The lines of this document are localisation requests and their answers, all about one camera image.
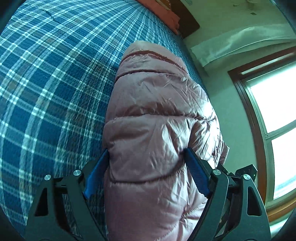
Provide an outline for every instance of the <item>bed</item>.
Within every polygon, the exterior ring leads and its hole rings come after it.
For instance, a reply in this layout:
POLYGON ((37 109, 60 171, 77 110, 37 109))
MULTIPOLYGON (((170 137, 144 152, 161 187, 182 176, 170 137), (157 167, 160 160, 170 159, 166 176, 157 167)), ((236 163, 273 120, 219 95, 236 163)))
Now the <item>bed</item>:
MULTIPOLYGON (((135 0, 27 0, 1 34, 0 205, 21 234, 45 175, 100 156, 113 80, 136 40, 181 57, 204 88, 182 40, 135 0)), ((103 203, 102 191, 89 203, 102 227, 103 203)))

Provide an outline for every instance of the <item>brown wooden trim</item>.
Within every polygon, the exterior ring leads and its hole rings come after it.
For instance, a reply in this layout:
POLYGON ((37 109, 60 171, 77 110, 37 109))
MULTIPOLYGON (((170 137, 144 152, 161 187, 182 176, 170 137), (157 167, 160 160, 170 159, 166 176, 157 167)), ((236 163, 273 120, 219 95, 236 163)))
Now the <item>brown wooden trim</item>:
POLYGON ((268 220, 270 222, 277 220, 280 217, 284 216, 285 214, 291 212, 294 208, 296 208, 296 197, 286 202, 285 204, 268 211, 267 212, 268 220))
MULTIPOLYGON (((258 164, 258 191, 263 202, 267 193, 266 155, 258 118, 247 94, 246 81, 296 61, 296 47, 291 47, 245 64, 228 72, 244 105, 250 123, 258 164)), ((278 219, 296 207, 296 198, 267 212, 269 221, 278 219)))

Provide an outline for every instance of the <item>bolt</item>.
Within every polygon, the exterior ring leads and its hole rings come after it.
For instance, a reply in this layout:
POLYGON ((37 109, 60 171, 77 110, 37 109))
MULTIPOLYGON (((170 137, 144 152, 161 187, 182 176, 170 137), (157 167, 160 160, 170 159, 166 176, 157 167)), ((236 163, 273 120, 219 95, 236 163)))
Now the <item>bolt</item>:
POLYGON ((250 180, 251 179, 250 175, 248 175, 248 174, 244 174, 243 177, 244 177, 245 180, 250 180))
POLYGON ((49 179, 51 179, 51 177, 52 177, 52 176, 48 174, 48 175, 46 175, 46 176, 44 177, 44 180, 48 181, 49 179))
POLYGON ((80 170, 75 170, 74 172, 73 172, 73 175, 74 176, 79 176, 81 174, 81 171, 80 170))
POLYGON ((213 173, 214 173, 216 176, 221 175, 221 171, 218 170, 218 169, 214 169, 214 170, 213 170, 213 173))

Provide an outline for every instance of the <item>window frame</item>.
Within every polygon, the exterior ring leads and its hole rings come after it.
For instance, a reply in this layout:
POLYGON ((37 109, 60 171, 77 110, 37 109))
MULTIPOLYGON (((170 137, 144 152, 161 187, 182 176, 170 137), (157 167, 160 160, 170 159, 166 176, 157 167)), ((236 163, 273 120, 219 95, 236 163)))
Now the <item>window frame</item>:
POLYGON ((274 192, 271 190, 274 190, 274 162, 271 161, 267 163, 266 161, 270 157, 273 158, 271 140, 278 135, 281 136, 288 132, 291 129, 291 126, 295 125, 296 121, 268 134, 261 113, 258 111, 259 108, 250 92, 250 87, 247 82, 279 68, 283 68, 295 61, 296 46, 284 49, 228 71, 228 74, 242 100, 251 127, 258 164, 258 190, 266 205, 267 215, 270 222, 296 208, 296 189, 273 200, 274 192))

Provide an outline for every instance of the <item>pink fabric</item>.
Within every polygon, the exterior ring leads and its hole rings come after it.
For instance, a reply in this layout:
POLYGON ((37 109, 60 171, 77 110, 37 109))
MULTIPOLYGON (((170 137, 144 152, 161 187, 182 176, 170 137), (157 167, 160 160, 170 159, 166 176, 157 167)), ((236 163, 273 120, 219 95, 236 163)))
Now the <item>pink fabric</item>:
POLYGON ((207 199, 198 192, 182 151, 192 147, 212 168, 228 152, 204 90, 180 58, 160 45, 137 41, 120 63, 105 123, 109 240, 186 241, 207 199))
POLYGON ((165 9, 155 0, 137 0, 139 3, 148 8, 156 16, 158 16, 166 26, 170 28, 176 35, 178 35, 180 18, 171 10, 165 9))

